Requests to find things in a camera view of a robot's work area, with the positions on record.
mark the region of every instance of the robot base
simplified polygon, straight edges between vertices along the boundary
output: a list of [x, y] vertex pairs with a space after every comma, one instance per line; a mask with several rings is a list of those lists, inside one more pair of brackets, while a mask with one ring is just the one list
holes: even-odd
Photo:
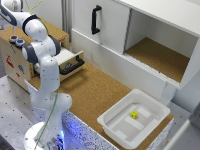
[[[44, 125], [44, 122], [37, 123], [33, 125], [24, 136], [24, 148], [25, 150], [34, 150], [37, 141], [34, 140], [34, 137], [37, 135], [39, 130]], [[48, 147], [42, 148], [42, 145], [39, 143], [35, 150], [48, 150]]]

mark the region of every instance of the black handle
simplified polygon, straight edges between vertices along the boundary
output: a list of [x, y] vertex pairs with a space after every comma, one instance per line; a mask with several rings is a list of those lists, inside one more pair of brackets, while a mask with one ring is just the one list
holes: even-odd
[[81, 58], [79, 58], [79, 56], [76, 56], [76, 60], [78, 61], [78, 63], [71, 67], [65, 68], [63, 70], [59, 67], [60, 74], [67, 75], [68, 73], [74, 71], [75, 69], [77, 69], [78, 67], [82, 66], [85, 63]]
[[96, 8], [93, 9], [92, 11], [92, 34], [96, 34], [99, 33], [100, 30], [98, 28], [96, 28], [96, 21], [97, 21], [97, 11], [102, 10], [101, 6], [96, 6]]

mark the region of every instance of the yellow object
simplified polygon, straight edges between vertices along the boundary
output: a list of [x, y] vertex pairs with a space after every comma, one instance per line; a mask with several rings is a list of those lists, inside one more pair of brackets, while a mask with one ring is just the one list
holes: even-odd
[[131, 117], [132, 117], [133, 119], [137, 118], [137, 116], [138, 116], [137, 111], [132, 111], [132, 112], [131, 112]]

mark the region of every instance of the brown shelf bottom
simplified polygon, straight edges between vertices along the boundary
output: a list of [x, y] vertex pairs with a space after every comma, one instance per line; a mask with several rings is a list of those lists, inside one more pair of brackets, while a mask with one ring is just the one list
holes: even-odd
[[190, 58], [179, 54], [149, 38], [144, 38], [125, 53], [181, 82]]

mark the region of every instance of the cork surface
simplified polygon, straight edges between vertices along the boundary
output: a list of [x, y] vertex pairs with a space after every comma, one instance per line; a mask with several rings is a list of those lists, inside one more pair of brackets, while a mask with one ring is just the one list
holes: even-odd
[[[62, 31], [61, 29], [55, 27], [54, 25], [52, 25], [51, 23], [45, 21], [44, 19], [41, 19], [42, 22], [46, 25], [46, 27], [48, 28], [49, 31], [49, 35], [52, 35], [54, 38], [56, 38], [57, 40], [65, 37], [65, 36], [69, 36], [66, 32]], [[10, 36], [13, 35], [17, 35], [19, 37], [19, 39], [23, 39], [25, 40], [25, 43], [31, 43], [33, 42], [33, 39], [31, 39], [30, 37], [28, 37], [22, 29], [16, 27], [15, 28], [15, 33], [13, 33], [13, 27], [9, 27], [5, 29], [5, 35], [3, 33], [3, 31], [0, 31], [0, 37], [2, 39], [4, 39], [5, 41], [9, 42], [10, 41]]]
[[[29, 82], [39, 89], [39, 76]], [[104, 133], [97, 118], [131, 92], [131, 89], [86, 62], [82, 70], [61, 82], [59, 92], [72, 96], [73, 104], [70, 108], [72, 113], [123, 150]], [[173, 115], [167, 116], [136, 150], [146, 149], [172, 119]]]
[[151, 66], [168, 77], [181, 82], [189, 58], [149, 38], [126, 50], [125, 53]]

